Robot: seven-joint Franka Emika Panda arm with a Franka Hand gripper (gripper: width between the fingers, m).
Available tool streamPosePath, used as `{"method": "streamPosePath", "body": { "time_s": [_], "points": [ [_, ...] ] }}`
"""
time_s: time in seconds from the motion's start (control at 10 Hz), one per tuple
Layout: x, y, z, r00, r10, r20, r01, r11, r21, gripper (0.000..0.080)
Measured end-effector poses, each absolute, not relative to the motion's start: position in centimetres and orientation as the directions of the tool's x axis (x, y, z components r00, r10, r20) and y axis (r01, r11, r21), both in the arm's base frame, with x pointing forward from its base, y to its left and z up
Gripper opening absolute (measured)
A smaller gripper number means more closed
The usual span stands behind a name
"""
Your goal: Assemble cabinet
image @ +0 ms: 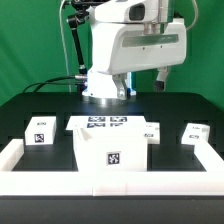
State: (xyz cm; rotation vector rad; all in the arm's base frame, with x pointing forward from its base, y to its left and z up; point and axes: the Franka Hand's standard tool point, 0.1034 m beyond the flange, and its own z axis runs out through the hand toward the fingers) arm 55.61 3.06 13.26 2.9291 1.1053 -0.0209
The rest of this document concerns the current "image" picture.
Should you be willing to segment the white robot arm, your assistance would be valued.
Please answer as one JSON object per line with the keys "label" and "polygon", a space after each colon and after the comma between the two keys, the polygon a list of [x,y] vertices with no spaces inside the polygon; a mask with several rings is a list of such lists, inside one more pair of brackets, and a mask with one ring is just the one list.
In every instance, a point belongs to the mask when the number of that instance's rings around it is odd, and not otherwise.
{"label": "white robot arm", "polygon": [[135,92],[128,74],[156,69],[164,87],[169,68],[186,58],[186,28],[173,0],[109,0],[91,11],[92,67],[83,98],[121,104]]}

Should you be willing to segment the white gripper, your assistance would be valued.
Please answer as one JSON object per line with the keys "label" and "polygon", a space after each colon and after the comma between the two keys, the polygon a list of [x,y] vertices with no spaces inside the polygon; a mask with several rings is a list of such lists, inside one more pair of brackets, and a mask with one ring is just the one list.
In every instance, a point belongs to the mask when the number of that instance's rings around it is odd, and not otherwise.
{"label": "white gripper", "polygon": [[169,75],[166,66],[183,63],[186,46],[186,28],[182,21],[169,23],[163,34],[144,34],[142,25],[122,27],[113,38],[107,68],[113,75],[116,98],[127,99],[126,75],[119,73],[159,68],[154,89],[164,91]]}

